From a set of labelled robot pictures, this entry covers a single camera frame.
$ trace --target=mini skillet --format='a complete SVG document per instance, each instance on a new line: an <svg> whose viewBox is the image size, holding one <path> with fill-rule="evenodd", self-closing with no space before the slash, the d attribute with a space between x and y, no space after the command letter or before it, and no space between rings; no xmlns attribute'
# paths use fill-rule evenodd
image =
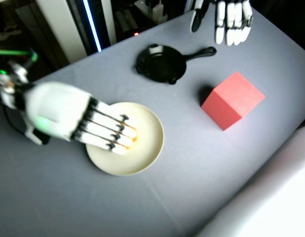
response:
<svg viewBox="0 0 305 237"><path fill-rule="evenodd" d="M136 70L154 81L175 84L186 72L188 60L213 56L216 52L214 47L208 47L194 54L182 55L174 48L152 44L138 55Z"/></svg>

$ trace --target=cream colored plate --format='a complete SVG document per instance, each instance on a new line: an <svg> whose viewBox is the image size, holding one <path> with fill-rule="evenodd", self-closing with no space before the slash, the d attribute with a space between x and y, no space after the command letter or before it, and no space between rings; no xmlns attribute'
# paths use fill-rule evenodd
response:
<svg viewBox="0 0 305 237"><path fill-rule="evenodd" d="M136 119L137 140L123 156L86 145L89 157L99 169L109 174L139 173L152 165L162 150L164 131L161 121L153 111L137 103L121 102L111 106Z"/></svg>

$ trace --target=gray table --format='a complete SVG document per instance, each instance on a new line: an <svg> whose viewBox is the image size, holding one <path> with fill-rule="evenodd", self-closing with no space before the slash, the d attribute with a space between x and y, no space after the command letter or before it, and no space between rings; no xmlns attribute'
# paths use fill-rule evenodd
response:
<svg viewBox="0 0 305 237"><path fill-rule="evenodd" d="M200 230L305 118L305 51L254 15L245 43L216 45L216 56L188 62L176 85L136 74L136 55L154 42L182 53L214 45L213 7L193 35L189 13L42 80L155 111L165 146L141 174L100 171L82 144L53 139L36 146L8 127L0 111L0 237L189 237ZM235 71L266 98L223 132L201 110L199 91Z"/></svg>

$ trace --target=blue light strip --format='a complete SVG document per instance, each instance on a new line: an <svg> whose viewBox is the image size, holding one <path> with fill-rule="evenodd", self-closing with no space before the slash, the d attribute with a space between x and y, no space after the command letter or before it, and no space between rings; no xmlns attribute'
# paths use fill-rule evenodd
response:
<svg viewBox="0 0 305 237"><path fill-rule="evenodd" d="M98 52L101 52L101 46L100 46L97 31L95 30L95 26L94 26L94 22L93 22L93 18L92 18L92 14L91 14L91 11L90 11L88 0L83 0L83 4L84 4L85 11L87 12L87 16L88 16L88 20L89 20L89 23L90 23L90 26L91 26L91 30L92 30L92 34L93 34L93 37L94 37L95 44L97 45Z"/></svg>

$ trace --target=red cube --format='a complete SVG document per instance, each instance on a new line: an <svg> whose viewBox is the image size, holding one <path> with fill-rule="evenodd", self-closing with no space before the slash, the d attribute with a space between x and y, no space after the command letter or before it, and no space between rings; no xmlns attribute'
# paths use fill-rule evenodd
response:
<svg viewBox="0 0 305 237"><path fill-rule="evenodd" d="M264 97L242 74L234 73L213 89L202 109L226 130L252 111Z"/></svg>

